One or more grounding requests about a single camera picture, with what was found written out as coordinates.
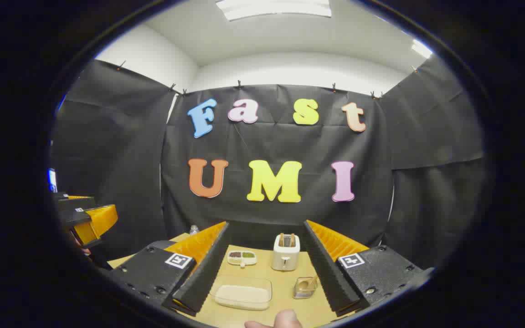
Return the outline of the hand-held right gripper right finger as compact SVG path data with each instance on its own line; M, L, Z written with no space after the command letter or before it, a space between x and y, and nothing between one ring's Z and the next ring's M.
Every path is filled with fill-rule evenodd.
M310 220L304 231L304 247L337 316L388 300L427 273L386 245L369 248Z

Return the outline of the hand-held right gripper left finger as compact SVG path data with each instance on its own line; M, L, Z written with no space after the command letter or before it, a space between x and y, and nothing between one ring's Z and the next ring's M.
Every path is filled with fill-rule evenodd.
M228 228L221 222L167 248L152 243L108 271L108 278L146 303L195 316L219 272Z

